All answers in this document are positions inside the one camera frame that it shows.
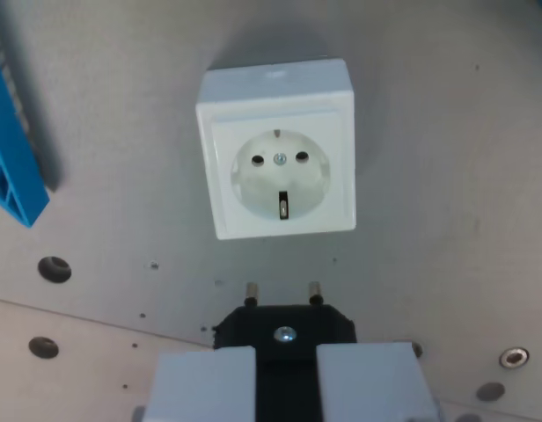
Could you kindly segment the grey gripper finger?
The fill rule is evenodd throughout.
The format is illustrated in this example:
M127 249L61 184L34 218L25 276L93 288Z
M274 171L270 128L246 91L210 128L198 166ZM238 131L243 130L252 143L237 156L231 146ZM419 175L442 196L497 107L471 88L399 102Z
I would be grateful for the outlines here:
M145 421L256 419L256 352L251 346L159 356Z
M437 421L438 406L410 343L317 347L325 421Z

